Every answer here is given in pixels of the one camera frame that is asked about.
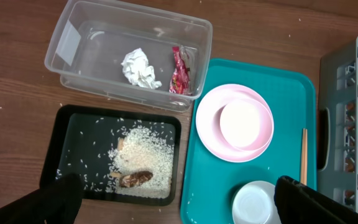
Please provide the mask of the pink plate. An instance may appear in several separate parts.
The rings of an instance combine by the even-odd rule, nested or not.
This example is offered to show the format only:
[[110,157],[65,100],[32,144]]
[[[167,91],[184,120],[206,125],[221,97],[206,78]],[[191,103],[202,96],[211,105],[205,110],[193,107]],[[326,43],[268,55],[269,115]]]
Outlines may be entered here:
[[224,161],[251,161],[263,154],[270,145],[256,151],[240,151],[230,146],[221,133],[219,119],[223,107],[233,100],[247,98],[261,102],[270,110],[267,102],[256,91],[238,84],[213,88],[203,97],[196,110],[196,129],[201,142],[210,153]]

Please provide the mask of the rice and food scraps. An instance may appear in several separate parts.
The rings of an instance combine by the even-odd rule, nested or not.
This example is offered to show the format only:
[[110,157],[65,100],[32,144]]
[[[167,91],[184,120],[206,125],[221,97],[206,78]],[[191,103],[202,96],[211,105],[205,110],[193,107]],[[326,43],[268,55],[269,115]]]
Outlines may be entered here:
[[118,192],[123,195],[162,198],[167,195],[173,149],[149,128],[134,128],[119,138],[113,153]]

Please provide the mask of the grey bowl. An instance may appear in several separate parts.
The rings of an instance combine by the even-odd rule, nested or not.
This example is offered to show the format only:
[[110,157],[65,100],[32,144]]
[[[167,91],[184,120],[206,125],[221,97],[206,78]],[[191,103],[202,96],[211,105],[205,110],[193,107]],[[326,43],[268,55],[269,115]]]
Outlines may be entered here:
[[262,180],[249,182],[232,198],[234,224],[281,224],[274,202],[275,185]]

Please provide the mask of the white napkin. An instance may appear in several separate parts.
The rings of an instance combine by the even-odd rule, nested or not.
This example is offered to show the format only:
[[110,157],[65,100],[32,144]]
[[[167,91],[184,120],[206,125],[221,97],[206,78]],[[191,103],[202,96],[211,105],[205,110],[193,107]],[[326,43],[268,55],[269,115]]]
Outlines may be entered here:
[[162,86],[162,83],[155,79],[154,67],[149,64],[141,48],[126,54],[121,65],[122,72],[130,84],[153,90]]

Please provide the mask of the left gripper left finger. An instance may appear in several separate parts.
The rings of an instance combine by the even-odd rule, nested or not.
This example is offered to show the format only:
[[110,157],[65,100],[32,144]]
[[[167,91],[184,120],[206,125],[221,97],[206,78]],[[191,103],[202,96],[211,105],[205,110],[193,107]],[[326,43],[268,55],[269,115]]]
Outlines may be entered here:
[[83,185],[68,174],[0,208],[0,223],[72,224],[81,207]]

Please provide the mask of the pink bowl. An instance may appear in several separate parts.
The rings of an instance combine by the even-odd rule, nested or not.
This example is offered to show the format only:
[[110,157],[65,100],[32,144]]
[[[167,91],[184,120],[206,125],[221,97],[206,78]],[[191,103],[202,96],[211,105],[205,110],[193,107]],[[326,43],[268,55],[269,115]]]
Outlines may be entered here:
[[267,147],[274,131],[272,113],[252,98],[233,100],[224,106],[219,127],[227,143],[240,151]]

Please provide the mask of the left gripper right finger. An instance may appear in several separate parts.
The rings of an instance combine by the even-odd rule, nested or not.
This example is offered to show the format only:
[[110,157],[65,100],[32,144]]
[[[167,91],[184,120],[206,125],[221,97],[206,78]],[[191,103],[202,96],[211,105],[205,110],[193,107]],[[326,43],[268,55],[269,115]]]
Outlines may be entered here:
[[274,203],[282,224],[358,224],[358,213],[289,176],[277,180]]

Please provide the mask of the red snack wrapper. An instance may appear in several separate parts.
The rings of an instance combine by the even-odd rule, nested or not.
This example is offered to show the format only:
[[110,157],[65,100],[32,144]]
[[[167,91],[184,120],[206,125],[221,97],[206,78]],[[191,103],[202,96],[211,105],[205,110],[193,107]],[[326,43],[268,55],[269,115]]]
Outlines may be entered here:
[[179,95],[191,95],[190,75],[193,66],[193,56],[184,46],[172,47],[175,69],[170,80],[169,92]]

